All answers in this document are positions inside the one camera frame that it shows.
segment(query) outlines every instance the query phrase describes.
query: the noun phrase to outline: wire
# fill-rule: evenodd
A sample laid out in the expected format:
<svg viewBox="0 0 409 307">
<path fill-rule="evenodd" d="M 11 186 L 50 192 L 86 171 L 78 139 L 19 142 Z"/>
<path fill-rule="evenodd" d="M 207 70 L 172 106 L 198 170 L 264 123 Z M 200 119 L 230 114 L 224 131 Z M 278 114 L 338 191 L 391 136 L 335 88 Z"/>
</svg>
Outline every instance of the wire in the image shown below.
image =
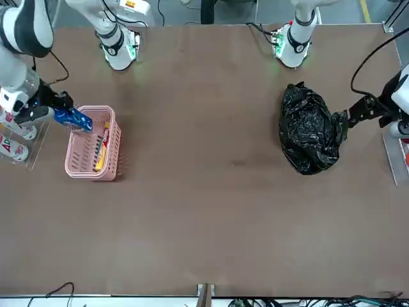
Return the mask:
<svg viewBox="0 0 409 307">
<path fill-rule="evenodd" d="M 310 307 L 314 307 L 315 305 L 318 304 L 318 302 L 322 301 L 321 299 L 317 299 L 315 302 L 312 303 Z"/>
<path fill-rule="evenodd" d="M 351 91 L 353 91 L 354 93 L 357 94 L 362 94 L 362 95 L 367 95 L 369 97 L 371 97 L 376 103 L 378 103 L 380 106 L 382 106 L 385 110 L 387 110 L 388 112 L 391 112 L 391 110 L 385 106 L 384 104 L 382 104 L 379 99 L 377 97 L 375 97 L 372 93 L 369 93 L 367 91 L 362 91 L 362 90 L 357 90 L 354 86 L 353 86 L 353 82 L 355 81 L 355 78 L 358 74 L 358 72 L 360 71 L 360 69 L 364 66 L 364 64 L 375 54 L 377 53 L 381 48 L 385 47 L 388 43 L 394 41 L 395 39 L 397 39 L 398 37 L 400 37 L 401 35 L 404 35 L 406 32 L 409 31 L 409 27 L 407 27 L 406 29 L 400 31 L 398 34 L 392 36 L 391 38 L 389 38 L 388 40 L 386 40 L 385 42 L 381 43 L 377 48 L 375 48 L 363 61 L 362 63 L 359 65 L 358 69 L 354 72 L 352 78 L 351 78 Z"/>
<path fill-rule="evenodd" d="M 36 71 L 37 70 L 37 63 L 36 63 L 36 58 L 33 56 L 33 66 L 31 67 L 32 70 Z"/>
<path fill-rule="evenodd" d="M 56 84 L 56 83 L 58 83 L 58 82 L 67 80 L 67 79 L 69 78 L 69 76 L 70 76 L 70 73 L 69 73 L 68 69 L 66 69 L 64 63 L 63 63 L 52 51 L 50 51 L 50 53 L 51 53 L 51 55 L 54 57 L 54 59 L 56 59 L 56 61 L 64 68 L 64 70 L 65 70 L 65 76 L 62 77 L 62 78 L 60 78 L 60 79 L 56 79 L 55 81 L 52 81 L 51 83 L 48 83 L 47 85 L 49 85 L 49 86 L 50 86 L 50 85 L 53 85 L 53 84 Z"/>
<path fill-rule="evenodd" d="M 74 283 L 72 283 L 71 281 L 69 281 L 68 283 L 65 283 L 64 285 L 58 287 L 57 289 L 55 289 L 55 290 L 53 290 L 53 291 L 47 293 L 47 294 L 45 295 L 45 298 L 48 299 L 48 298 L 49 298 L 50 296 L 52 296 L 54 293 L 59 292 L 60 290 L 64 289 L 64 288 L 65 288 L 66 286 L 68 286 L 68 285 L 70 285 L 71 288 L 72 288 L 72 289 L 71 289 L 70 297 L 68 298 L 68 301 L 66 302 L 66 307 L 69 307 L 69 306 L 70 306 L 70 301 L 71 301 L 71 299 L 72 299 L 72 297 L 73 297 L 73 295 L 74 295 Z"/>
<path fill-rule="evenodd" d="M 273 30 L 273 31 L 267 31 L 267 30 L 264 30 L 264 29 L 263 29 L 263 25 L 262 25 L 262 24 L 260 24 L 260 25 L 258 26 L 258 25 L 256 25 L 256 24 L 253 23 L 253 22 L 246 22 L 245 25 L 246 25 L 246 26 L 253 26 L 253 27 L 255 27 L 257 31 L 260 31 L 260 32 L 263 34 L 264 38 L 266 39 L 266 41 L 267 41 L 270 45 L 277 46 L 277 43 L 273 43 L 273 42 L 271 41 L 271 39 L 269 39 L 269 38 L 267 37 L 267 35 L 272 36 L 272 35 L 273 35 L 273 32 L 276 31 L 277 29 L 276 29 L 276 30 Z"/>
<path fill-rule="evenodd" d="M 194 8 L 194 7 L 190 6 L 189 4 L 183 3 L 182 0 L 180 0 L 180 3 L 181 3 L 183 6 L 186 6 L 187 8 L 190 8 L 191 10 L 201 10 L 201 8 Z"/>
<path fill-rule="evenodd" d="M 253 306 L 254 306 L 254 303 L 256 303 L 257 306 L 261 307 L 261 304 L 259 302 L 257 302 L 255 299 L 253 299 L 252 301 L 253 301 Z"/>
<path fill-rule="evenodd" d="M 158 12 L 159 12 L 159 14 L 160 14 L 160 16 L 162 16 L 162 27 L 164 27 L 165 26 L 165 15 L 164 14 L 162 14 L 162 12 L 160 11 L 160 0 L 158 0 Z"/>
<path fill-rule="evenodd" d="M 118 17 L 117 15 L 114 14 L 114 12 L 108 7 L 107 3 L 105 2 L 105 0 L 102 0 L 102 3 L 104 4 L 104 6 L 106 7 L 106 9 L 108 10 L 109 13 L 112 14 L 112 16 L 114 16 L 115 20 L 112 20 L 111 18 L 109 18 L 107 12 L 104 10 L 105 16 L 109 19 L 109 21 L 111 21 L 112 23 L 116 23 L 119 21 L 122 22 L 126 22 L 128 24 L 143 24 L 146 28 L 148 27 L 148 25 L 145 23 L 145 21 L 141 21 L 141 20 L 137 20 L 137 21 L 132 21 L 132 20 L 125 20 L 122 19 L 120 17 Z"/>
<path fill-rule="evenodd" d="M 31 303 L 34 301 L 34 297 L 30 298 L 30 301 L 27 304 L 27 307 L 30 307 Z"/>
</svg>

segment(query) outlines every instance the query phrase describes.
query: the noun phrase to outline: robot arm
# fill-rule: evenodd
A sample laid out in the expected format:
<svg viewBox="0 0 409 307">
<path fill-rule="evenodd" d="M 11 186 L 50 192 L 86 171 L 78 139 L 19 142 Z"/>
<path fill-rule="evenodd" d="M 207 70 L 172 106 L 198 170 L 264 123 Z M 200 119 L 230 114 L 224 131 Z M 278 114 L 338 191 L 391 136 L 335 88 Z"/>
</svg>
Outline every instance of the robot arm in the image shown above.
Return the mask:
<svg viewBox="0 0 409 307">
<path fill-rule="evenodd" d="M 300 66 L 307 56 L 311 36 L 317 25 L 316 8 L 331 5 L 339 0 L 291 0 L 295 18 L 291 24 L 274 33 L 274 55 L 290 68 Z"/>
<path fill-rule="evenodd" d="M 126 69 L 136 60 L 141 43 L 139 33 L 126 28 L 120 20 L 132 24 L 154 25 L 149 3 L 143 0 L 66 0 L 95 28 L 105 53 L 105 59 L 115 70 Z"/>
<path fill-rule="evenodd" d="M 46 0 L 0 8 L 0 106 L 17 124 L 54 117 L 63 125 L 91 131 L 92 120 L 73 108 L 67 92 L 54 92 L 20 59 L 19 54 L 45 57 L 53 40 Z"/>
<path fill-rule="evenodd" d="M 349 109 L 349 128 L 364 120 L 379 119 L 381 128 L 392 123 L 390 133 L 395 138 L 409 136 L 409 65 L 398 72 L 383 88 L 382 94 L 374 99 L 363 96 Z"/>
<path fill-rule="evenodd" d="M 52 48 L 54 37 L 46 5 L 45 0 L 22 0 L 18 8 L 0 8 L 0 104 L 13 115 L 26 106 L 40 85 L 37 73 L 19 54 L 43 58 Z"/>
</svg>

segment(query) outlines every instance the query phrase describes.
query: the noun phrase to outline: table surface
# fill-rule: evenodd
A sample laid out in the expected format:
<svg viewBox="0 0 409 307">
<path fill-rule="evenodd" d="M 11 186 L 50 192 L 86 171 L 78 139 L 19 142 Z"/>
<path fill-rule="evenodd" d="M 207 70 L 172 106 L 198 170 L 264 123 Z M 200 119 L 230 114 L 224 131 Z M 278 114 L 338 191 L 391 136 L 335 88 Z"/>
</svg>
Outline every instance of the table surface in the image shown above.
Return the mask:
<svg viewBox="0 0 409 307">
<path fill-rule="evenodd" d="M 149 28 L 140 62 L 111 70 L 90 29 L 60 29 L 55 53 L 79 105 L 113 107 L 123 132 L 115 182 L 64 171 L 68 133 L 51 124 L 34 170 L 3 161 L 0 294 L 409 296 L 408 189 L 395 189 L 377 121 L 356 126 L 336 165 L 299 175 L 281 152 L 288 83 L 331 111 L 360 97 L 350 78 L 388 36 L 381 25 L 318 26 L 296 70 L 246 26 Z M 357 77 L 380 94 L 394 44 Z M 38 61 L 45 80 L 63 72 Z"/>
</svg>

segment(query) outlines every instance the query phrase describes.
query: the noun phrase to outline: bottle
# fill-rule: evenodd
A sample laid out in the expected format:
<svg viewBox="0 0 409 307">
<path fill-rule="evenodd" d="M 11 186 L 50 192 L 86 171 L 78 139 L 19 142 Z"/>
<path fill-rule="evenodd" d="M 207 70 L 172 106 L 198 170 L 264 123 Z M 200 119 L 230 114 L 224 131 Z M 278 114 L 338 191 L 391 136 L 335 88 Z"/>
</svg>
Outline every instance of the bottle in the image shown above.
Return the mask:
<svg viewBox="0 0 409 307">
<path fill-rule="evenodd" d="M 19 142 L 6 138 L 0 134 L 0 154 L 11 157 L 12 159 L 21 162 L 28 158 L 28 148 Z"/>
<path fill-rule="evenodd" d="M 3 109 L 0 109 L 0 123 L 24 139 L 31 140 L 37 136 L 36 126 L 20 126 L 14 121 L 13 115 Z"/>
</svg>

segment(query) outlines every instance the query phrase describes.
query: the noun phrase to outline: pink basket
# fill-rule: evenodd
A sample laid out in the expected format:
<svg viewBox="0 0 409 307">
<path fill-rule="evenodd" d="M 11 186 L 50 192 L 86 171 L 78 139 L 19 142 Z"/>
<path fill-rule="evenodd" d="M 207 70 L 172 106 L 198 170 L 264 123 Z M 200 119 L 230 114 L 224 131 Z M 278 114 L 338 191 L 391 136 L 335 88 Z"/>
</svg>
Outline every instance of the pink basket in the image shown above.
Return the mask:
<svg viewBox="0 0 409 307">
<path fill-rule="evenodd" d="M 65 156 L 65 171 L 72 178 L 89 180 L 114 180 L 120 150 L 121 129 L 115 122 L 115 112 L 109 106 L 82 106 L 78 108 L 93 120 L 93 133 L 71 131 Z M 109 122 L 109 139 L 104 167 L 96 173 L 96 148 L 98 136 L 104 135 Z"/>
</svg>

